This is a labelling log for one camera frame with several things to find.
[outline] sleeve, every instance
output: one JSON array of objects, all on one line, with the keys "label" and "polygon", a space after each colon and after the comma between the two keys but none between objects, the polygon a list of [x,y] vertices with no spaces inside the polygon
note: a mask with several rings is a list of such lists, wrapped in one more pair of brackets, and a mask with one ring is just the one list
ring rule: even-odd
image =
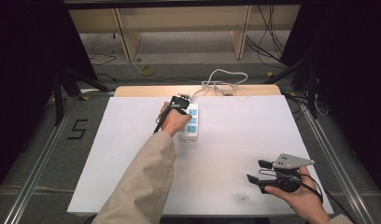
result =
[{"label": "sleeve", "polygon": [[328,224],[352,224],[350,219],[345,217],[344,215],[339,215],[337,217],[332,218]]},{"label": "sleeve", "polygon": [[159,223],[173,181],[176,150],[169,133],[153,134],[140,148],[94,224]]}]

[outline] white table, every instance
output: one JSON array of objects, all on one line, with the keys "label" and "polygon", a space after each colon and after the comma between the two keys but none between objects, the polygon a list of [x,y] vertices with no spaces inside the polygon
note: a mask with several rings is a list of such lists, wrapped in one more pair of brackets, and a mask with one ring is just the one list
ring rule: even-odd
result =
[{"label": "white table", "polygon": [[[98,213],[127,165],[153,133],[171,97],[113,97],[95,137],[68,212]],[[203,96],[196,142],[175,136],[175,178],[164,216],[270,217],[294,214],[272,195],[261,194],[246,174],[262,179],[258,160],[280,153],[309,159],[283,96]],[[315,169],[310,174],[319,183]],[[324,208],[333,213],[324,195]]]}]

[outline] white power strip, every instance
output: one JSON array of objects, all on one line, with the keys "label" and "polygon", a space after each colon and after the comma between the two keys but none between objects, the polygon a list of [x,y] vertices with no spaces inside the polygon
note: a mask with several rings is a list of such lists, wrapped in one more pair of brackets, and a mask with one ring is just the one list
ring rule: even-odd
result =
[{"label": "white power strip", "polygon": [[178,137],[182,141],[193,142],[196,141],[199,132],[199,106],[190,104],[186,112],[191,115],[191,120],[185,126],[184,131],[178,133]]}]

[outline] metal frame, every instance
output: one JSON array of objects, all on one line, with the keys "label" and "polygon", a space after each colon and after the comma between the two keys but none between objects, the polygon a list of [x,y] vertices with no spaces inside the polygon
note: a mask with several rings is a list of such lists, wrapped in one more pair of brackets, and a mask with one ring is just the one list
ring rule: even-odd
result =
[{"label": "metal frame", "polygon": [[333,173],[335,174],[342,190],[347,197],[348,202],[350,203],[357,220],[359,223],[375,223],[374,219],[366,207],[365,201],[360,196],[357,188],[354,186],[351,178],[348,176],[345,167],[340,162],[337,157],[335,150],[333,149],[330,141],[322,130],[321,126],[318,123],[318,120],[314,119],[309,111],[305,112],[305,117],[310,127],[312,128],[313,133],[318,140],[319,145],[321,146],[322,151],[324,152],[325,157],[330,164]]},{"label": "metal frame", "polygon": [[24,212],[28,202],[33,195],[36,184],[39,181],[40,176],[42,176],[43,171],[45,170],[46,165],[48,164],[51,153],[56,147],[57,141],[62,133],[64,126],[68,120],[69,115],[71,114],[72,109],[74,108],[78,98],[70,97],[67,101],[66,110],[63,115],[61,122],[53,128],[47,144],[44,146],[33,171],[28,176],[24,186],[21,189],[21,192],[16,198],[14,204],[12,204],[7,217],[5,218],[5,224],[17,224],[19,223],[22,213]]}]

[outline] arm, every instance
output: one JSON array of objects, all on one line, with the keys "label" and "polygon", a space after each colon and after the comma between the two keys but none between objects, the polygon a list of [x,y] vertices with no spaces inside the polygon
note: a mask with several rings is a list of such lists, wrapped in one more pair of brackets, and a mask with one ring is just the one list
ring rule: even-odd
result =
[{"label": "arm", "polygon": [[[310,175],[305,166],[299,168],[299,173]],[[313,182],[313,180],[304,175],[302,175],[302,182],[309,187],[317,190],[316,184]],[[287,193],[281,189],[270,186],[266,187],[265,190],[268,193],[273,194],[276,197],[286,201],[286,203],[289,204],[289,206],[295,211],[296,214],[298,214],[298,216],[306,219],[311,224],[351,223],[345,216],[339,216],[331,220],[327,212],[325,212],[324,208],[322,207],[318,196],[309,189],[306,189],[302,186],[292,193]]]},{"label": "arm", "polygon": [[140,148],[94,224],[159,223],[173,181],[176,150],[172,137],[190,119],[175,110],[168,114],[162,130]]}]

